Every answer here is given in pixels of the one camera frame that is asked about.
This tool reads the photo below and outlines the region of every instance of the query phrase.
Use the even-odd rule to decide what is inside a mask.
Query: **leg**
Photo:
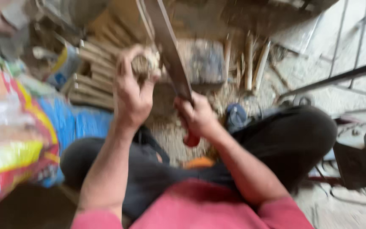
[[[64,151],[60,168],[68,185],[81,189],[84,178],[103,144],[102,138],[84,138],[74,142]],[[149,144],[132,143],[123,213],[132,220],[137,219],[166,188],[190,177],[197,178],[198,172],[176,169],[167,163],[160,163],[156,151]]]
[[[311,106],[299,106],[252,123],[233,137],[291,191],[333,147],[336,135],[336,125],[327,114]],[[233,187],[229,171],[221,164],[205,169],[201,177]]]

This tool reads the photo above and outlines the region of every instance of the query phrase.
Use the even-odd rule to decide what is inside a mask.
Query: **floor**
[[[356,23],[363,17],[365,1],[349,0],[344,28],[341,35],[339,53],[333,75],[351,70],[357,53],[360,30]],[[292,88],[325,79],[329,76],[330,64],[323,57],[332,58],[341,10],[344,0],[340,0],[326,11],[319,20],[316,30],[307,46],[305,54],[308,58],[288,55],[277,64],[277,69],[288,81]],[[366,65],[366,30],[358,67]],[[221,99],[208,95],[218,117],[222,117],[226,105],[230,102],[240,102],[250,115],[272,106],[277,92],[271,87],[272,80],[277,76],[270,69],[265,70],[261,93],[258,96],[236,91],[233,85],[224,86]],[[366,77],[355,82],[355,86],[366,90]],[[329,86],[310,92],[315,105],[330,115],[337,115],[347,110],[366,108],[366,96]],[[359,118],[366,120],[366,114]],[[170,153],[171,162],[180,162],[210,152],[209,145],[201,142],[200,147],[187,149],[181,142],[185,131],[175,116],[165,120],[164,117],[151,116],[147,125],[152,129],[159,143]],[[366,228],[366,207],[340,202],[328,197],[330,187],[318,184],[303,187],[295,196],[299,207],[317,229],[326,228]],[[355,191],[337,188],[336,196],[366,202],[366,196]],[[53,188],[45,190],[32,186],[21,186],[13,191],[0,203],[0,228],[68,228],[75,207],[66,199],[60,190]]]

